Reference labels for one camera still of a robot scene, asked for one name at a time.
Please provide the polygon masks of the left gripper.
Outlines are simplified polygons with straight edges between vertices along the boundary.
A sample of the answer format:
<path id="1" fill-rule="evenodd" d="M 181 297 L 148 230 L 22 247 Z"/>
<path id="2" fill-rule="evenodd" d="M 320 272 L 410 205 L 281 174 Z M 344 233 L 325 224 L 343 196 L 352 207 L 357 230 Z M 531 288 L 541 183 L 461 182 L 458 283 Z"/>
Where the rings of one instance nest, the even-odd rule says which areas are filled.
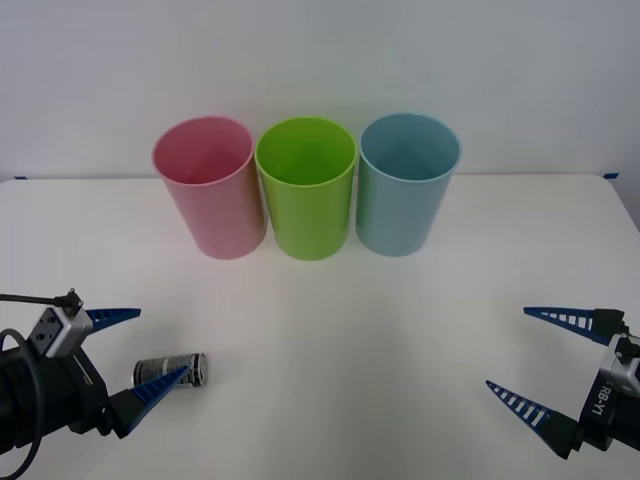
<path id="1" fill-rule="evenodd" d="M 99 332 L 138 318 L 138 308 L 90 309 L 86 311 L 92 331 Z M 56 359 L 61 375 L 56 380 L 52 419 L 60 427 L 84 434 L 95 429 L 107 436 L 112 430 L 119 439 L 128 436 L 153 408 L 187 375 L 182 366 L 163 376 L 123 390 L 109 397 L 107 387 L 82 348 Z"/>

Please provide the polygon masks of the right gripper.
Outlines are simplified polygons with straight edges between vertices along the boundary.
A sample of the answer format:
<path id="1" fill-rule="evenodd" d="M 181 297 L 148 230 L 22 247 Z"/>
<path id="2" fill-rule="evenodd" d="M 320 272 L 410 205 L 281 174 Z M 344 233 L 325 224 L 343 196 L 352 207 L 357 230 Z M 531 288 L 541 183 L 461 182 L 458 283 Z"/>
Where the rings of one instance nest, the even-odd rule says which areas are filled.
<path id="1" fill-rule="evenodd" d="M 626 332 L 624 312 L 617 309 L 524 307 L 525 315 L 559 326 L 600 345 Z M 568 416 L 534 402 L 489 380 L 491 392 L 555 455 L 566 460 L 580 448 L 579 425 L 584 441 L 606 451 L 616 440 L 640 449 L 639 399 L 625 395 L 598 374 L 583 405 L 579 424 Z"/>

